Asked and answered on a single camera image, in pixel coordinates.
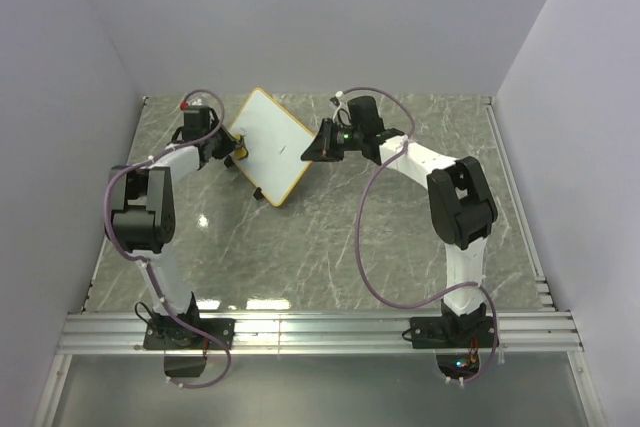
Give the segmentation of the yellow bone-shaped eraser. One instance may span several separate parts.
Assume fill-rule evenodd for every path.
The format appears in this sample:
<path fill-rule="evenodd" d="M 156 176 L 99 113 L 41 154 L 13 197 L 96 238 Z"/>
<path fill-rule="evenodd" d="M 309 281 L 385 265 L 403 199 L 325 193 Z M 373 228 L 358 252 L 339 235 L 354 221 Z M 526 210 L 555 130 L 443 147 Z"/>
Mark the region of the yellow bone-shaped eraser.
<path fill-rule="evenodd" d="M 234 150 L 234 156 L 237 160 L 243 160 L 245 158 L 247 158 L 249 155 L 246 143 L 245 143 L 245 137 L 243 135 L 236 135 L 235 136 L 235 150 Z"/>

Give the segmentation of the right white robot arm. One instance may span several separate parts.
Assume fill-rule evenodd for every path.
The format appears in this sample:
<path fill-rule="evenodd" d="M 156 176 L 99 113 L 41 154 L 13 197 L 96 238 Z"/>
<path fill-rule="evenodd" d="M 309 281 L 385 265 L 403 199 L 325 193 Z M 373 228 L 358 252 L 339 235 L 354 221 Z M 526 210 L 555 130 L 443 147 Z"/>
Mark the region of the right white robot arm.
<path fill-rule="evenodd" d="M 362 282 L 381 304 L 401 309 L 402 304 L 379 293 L 365 271 L 361 252 L 364 208 L 373 183 L 386 169 L 394 170 L 424 188 L 431 224 L 445 245 L 447 284 L 443 291 L 413 303 L 413 308 L 434 302 L 442 305 L 441 333 L 455 347 L 473 339 L 477 326 L 498 318 L 491 295 L 483 285 L 484 254 L 498 209 L 480 162 L 456 159 L 433 151 L 413 139 L 412 132 L 385 126 L 378 111 L 379 89 L 355 87 L 338 91 L 325 118 L 301 158 L 306 162 L 340 162 L 358 152 L 376 164 L 359 200 L 354 224 L 354 253 Z"/>

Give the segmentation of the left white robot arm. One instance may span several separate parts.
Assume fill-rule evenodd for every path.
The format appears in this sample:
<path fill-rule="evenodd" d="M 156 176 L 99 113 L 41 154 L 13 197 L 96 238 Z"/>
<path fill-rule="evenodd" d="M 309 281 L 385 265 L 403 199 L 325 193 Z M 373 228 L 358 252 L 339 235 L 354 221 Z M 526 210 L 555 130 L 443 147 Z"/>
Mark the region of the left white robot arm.
<path fill-rule="evenodd" d="M 195 295 L 182 280 L 172 252 L 176 230 L 174 187 L 212 159 L 223 159 L 238 141 L 223 127 L 223 113 L 182 103 L 183 125 L 164 150 L 110 172 L 104 198 L 105 230 L 125 259 L 136 263 L 152 305 L 148 333 L 190 349 L 201 340 Z"/>

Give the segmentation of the yellow-framed whiteboard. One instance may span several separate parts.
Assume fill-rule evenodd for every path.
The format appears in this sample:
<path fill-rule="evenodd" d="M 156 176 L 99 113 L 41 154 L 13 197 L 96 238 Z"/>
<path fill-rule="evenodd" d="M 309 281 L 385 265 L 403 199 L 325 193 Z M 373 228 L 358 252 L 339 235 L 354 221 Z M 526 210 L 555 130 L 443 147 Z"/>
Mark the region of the yellow-framed whiteboard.
<path fill-rule="evenodd" d="M 235 165 L 264 199 L 279 207 L 310 167 L 300 160 L 315 135 L 261 88 L 254 89 L 228 126 L 234 136 L 245 137 L 247 158 Z"/>

